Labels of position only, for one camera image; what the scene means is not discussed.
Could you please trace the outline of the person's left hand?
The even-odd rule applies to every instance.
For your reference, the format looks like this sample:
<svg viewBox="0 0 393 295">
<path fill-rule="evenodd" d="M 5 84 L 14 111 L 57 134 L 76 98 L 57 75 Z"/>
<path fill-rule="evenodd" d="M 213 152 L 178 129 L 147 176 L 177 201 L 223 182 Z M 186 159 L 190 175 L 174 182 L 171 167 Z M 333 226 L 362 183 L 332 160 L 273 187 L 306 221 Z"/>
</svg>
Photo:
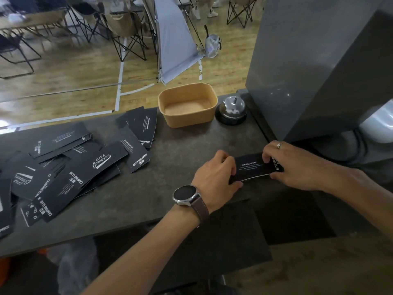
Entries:
<svg viewBox="0 0 393 295">
<path fill-rule="evenodd" d="M 199 189 L 210 213 L 228 203 L 229 200 L 223 198 L 223 189 L 235 174 L 235 159 L 223 150 L 218 150 L 211 160 L 196 171 L 191 184 Z"/>
</svg>

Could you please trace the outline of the person's right hand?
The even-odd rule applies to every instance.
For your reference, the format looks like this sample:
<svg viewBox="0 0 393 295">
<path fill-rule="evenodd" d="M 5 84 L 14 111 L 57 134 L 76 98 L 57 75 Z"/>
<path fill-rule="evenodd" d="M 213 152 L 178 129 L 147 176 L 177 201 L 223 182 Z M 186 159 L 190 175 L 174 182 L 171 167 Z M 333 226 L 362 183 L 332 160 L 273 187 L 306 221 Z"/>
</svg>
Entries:
<svg viewBox="0 0 393 295">
<path fill-rule="evenodd" d="M 293 176 L 286 186 L 301 190 L 326 190 L 341 166 L 286 142 L 272 141 L 263 148 L 263 161 L 275 158 Z"/>
</svg>

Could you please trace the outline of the black printed cup sleeve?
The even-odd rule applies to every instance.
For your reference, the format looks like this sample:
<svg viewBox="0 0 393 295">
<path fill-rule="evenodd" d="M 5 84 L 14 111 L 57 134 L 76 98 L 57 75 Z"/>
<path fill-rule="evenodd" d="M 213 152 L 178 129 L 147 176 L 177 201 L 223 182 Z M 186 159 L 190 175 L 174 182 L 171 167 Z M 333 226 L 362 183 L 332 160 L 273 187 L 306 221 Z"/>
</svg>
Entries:
<svg viewBox="0 0 393 295">
<path fill-rule="evenodd" d="M 236 174 L 230 177 L 230 184 L 236 181 L 244 182 L 249 179 L 267 176 L 274 172 L 284 172 L 284 168 L 275 158 L 271 157 L 269 162 L 265 163 L 262 153 L 236 157 L 235 164 Z"/>
</svg>

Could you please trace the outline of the person's left forearm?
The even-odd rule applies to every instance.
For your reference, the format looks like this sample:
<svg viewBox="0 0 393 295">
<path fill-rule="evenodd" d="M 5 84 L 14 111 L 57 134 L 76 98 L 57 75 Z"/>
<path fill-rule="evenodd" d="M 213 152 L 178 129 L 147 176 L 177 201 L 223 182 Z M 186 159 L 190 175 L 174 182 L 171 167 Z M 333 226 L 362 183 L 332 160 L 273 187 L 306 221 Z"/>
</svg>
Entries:
<svg viewBox="0 0 393 295">
<path fill-rule="evenodd" d="M 192 208 L 174 205 L 81 295 L 148 295 L 177 248 L 199 224 Z"/>
</svg>

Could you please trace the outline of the person's right forearm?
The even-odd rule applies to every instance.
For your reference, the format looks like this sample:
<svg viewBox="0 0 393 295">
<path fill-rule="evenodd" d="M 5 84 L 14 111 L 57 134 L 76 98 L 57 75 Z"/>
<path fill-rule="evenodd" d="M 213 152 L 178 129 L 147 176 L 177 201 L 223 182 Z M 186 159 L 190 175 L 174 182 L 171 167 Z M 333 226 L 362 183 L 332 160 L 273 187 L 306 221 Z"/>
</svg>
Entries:
<svg viewBox="0 0 393 295">
<path fill-rule="evenodd" d="M 360 213 L 393 241 L 393 193 L 371 180 L 358 169 L 343 168 L 333 173 L 329 193 Z"/>
</svg>

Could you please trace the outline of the silver call bell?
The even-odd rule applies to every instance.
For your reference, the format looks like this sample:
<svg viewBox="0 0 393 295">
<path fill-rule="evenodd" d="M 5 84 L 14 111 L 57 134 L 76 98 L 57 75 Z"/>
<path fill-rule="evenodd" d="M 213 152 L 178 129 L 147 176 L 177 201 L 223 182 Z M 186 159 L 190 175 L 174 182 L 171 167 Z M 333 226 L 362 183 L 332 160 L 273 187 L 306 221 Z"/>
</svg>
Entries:
<svg viewBox="0 0 393 295">
<path fill-rule="evenodd" d="M 226 97 L 215 109 L 216 120 L 225 125 L 240 125 L 246 120 L 246 117 L 245 102 L 238 95 Z"/>
</svg>

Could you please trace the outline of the white rounded appliance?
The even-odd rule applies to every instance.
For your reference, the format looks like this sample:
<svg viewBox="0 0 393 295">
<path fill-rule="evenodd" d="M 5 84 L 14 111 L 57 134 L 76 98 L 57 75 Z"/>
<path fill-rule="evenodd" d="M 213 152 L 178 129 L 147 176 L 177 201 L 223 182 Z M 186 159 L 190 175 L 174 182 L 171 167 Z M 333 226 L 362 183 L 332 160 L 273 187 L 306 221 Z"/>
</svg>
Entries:
<svg viewBox="0 0 393 295">
<path fill-rule="evenodd" d="M 361 132 L 376 143 L 393 143 L 393 99 L 360 124 Z"/>
</svg>

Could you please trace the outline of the large grey metal machine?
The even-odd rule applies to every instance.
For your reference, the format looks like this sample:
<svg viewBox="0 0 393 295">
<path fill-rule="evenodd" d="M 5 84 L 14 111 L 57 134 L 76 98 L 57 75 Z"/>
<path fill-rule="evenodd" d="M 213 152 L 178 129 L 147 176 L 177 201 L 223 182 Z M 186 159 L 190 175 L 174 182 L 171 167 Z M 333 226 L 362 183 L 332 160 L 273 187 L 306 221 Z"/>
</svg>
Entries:
<svg viewBox="0 0 393 295">
<path fill-rule="evenodd" d="M 246 88 L 273 139 L 357 128 L 393 99 L 393 0 L 267 0 Z"/>
</svg>

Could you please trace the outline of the grey fabric tent panel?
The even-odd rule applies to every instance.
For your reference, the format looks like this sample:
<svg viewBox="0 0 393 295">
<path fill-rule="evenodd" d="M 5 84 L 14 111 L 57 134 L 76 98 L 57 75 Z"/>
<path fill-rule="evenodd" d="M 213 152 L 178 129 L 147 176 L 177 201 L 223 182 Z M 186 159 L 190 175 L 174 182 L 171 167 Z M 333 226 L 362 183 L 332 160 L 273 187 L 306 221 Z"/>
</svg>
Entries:
<svg viewBox="0 0 393 295">
<path fill-rule="evenodd" d="M 158 32 L 159 80 L 164 84 L 199 62 L 198 50 L 184 15 L 174 0 L 154 0 Z"/>
</svg>

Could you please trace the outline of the pile of black paper sleeves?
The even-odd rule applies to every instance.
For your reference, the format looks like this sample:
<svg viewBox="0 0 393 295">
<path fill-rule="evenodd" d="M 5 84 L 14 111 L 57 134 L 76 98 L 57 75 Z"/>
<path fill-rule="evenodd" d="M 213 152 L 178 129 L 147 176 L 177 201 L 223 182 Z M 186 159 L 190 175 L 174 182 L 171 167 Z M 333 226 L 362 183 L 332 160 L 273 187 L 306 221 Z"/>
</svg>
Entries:
<svg viewBox="0 0 393 295">
<path fill-rule="evenodd" d="M 0 154 L 0 240 L 12 234 L 16 213 L 27 227 L 53 220 L 75 198 L 118 176 L 124 162 L 134 173 L 150 162 L 157 109 L 139 107 L 115 120 L 101 144 L 84 122 L 42 137 L 29 152 Z M 17 210 L 18 201 L 22 201 Z"/>
</svg>

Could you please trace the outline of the tan folding camp chair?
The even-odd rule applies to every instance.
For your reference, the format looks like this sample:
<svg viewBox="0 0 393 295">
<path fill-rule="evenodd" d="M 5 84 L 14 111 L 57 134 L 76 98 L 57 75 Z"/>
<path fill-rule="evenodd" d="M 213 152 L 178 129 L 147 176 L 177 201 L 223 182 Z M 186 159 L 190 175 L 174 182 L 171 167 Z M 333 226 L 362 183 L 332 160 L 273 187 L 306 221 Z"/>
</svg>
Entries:
<svg viewBox="0 0 393 295">
<path fill-rule="evenodd" d="M 145 51 L 149 48 L 144 42 L 143 23 L 137 12 L 101 13 L 100 17 L 106 29 L 111 32 L 111 40 L 121 62 L 124 62 L 130 53 L 147 60 Z"/>
<path fill-rule="evenodd" d="M 249 21 L 253 22 L 252 10 L 257 0 L 229 0 L 227 25 L 238 20 L 243 28 Z"/>
</svg>

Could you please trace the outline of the white plastic bag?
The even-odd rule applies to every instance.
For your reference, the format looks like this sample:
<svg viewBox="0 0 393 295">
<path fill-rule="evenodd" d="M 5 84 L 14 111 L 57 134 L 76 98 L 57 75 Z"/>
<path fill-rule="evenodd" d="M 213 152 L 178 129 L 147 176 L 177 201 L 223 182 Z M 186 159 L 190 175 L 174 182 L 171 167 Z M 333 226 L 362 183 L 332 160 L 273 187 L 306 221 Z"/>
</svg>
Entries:
<svg viewBox="0 0 393 295">
<path fill-rule="evenodd" d="M 99 260 L 93 237 L 50 247 L 46 257 L 58 266 L 59 295 L 81 295 L 98 276 Z"/>
</svg>

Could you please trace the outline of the black folding camp chair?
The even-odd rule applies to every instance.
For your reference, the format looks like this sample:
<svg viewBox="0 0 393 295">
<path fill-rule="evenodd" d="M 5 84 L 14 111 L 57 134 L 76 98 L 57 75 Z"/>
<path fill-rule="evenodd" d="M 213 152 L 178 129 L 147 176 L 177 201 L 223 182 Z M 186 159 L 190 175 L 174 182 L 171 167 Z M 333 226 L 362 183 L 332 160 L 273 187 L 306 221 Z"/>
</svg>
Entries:
<svg viewBox="0 0 393 295">
<path fill-rule="evenodd" d="M 81 16 L 81 19 L 77 19 L 77 22 L 88 43 L 91 42 L 94 35 L 110 40 L 108 29 L 104 25 L 99 10 L 84 0 L 66 0 L 66 2 L 72 9 L 75 18 L 76 14 Z"/>
</svg>

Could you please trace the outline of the wooden folding table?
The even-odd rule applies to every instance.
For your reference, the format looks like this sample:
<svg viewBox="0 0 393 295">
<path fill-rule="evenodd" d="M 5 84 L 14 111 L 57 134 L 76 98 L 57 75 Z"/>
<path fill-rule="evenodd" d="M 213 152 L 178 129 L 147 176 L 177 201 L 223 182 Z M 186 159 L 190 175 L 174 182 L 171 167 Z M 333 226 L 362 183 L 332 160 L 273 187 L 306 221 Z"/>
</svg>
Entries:
<svg viewBox="0 0 393 295">
<path fill-rule="evenodd" d="M 37 32 L 36 28 L 38 26 L 54 25 L 64 30 L 69 36 L 73 36 L 74 33 L 62 24 L 65 21 L 66 13 L 65 9 L 33 14 L 9 13 L 0 17 L 0 31 L 24 29 L 39 37 L 43 37 Z"/>
</svg>

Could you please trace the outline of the black metal frame chair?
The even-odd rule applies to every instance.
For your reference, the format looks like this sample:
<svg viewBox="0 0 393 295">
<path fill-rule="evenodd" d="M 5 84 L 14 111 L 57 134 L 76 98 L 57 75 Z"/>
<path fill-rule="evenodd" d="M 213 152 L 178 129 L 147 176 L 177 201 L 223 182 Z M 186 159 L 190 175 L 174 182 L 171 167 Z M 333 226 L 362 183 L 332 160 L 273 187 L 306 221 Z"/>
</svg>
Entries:
<svg viewBox="0 0 393 295">
<path fill-rule="evenodd" d="M 42 56 L 34 49 L 30 44 L 27 43 L 27 41 L 23 38 L 23 34 L 16 34 L 14 36 L 4 36 L 3 34 L 0 34 L 0 57 L 3 58 L 5 61 L 11 63 L 11 64 L 20 64 L 20 63 L 27 63 L 28 66 L 30 67 L 31 71 L 24 73 L 24 74 L 16 74 L 16 75 L 11 75 L 7 77 L 2 77 L 0 76 L 0 79 L 3 80 L 8 80 L 8 79 L 13 79 L 13 78 L 18 78 L 18 77 L 23 77 L 27 75 L 32 75 L 34 74 L 34 68 L 31 64 L 32 61 L 37 61 L 41 60 Z M 27 56 L 25 55 L 24 51 L 22 50 L 21 44 L 24 43 L 29 49 L 31 49 L 38 57 L 34 59 L 28 59 Z M 19 51 L 20 54 L 23 57 L 23 60 L 20 61 L 12 61 L 7 59 L 3 54 L 5 53 L 13 53 L 14 51 Z"/>
</svg>

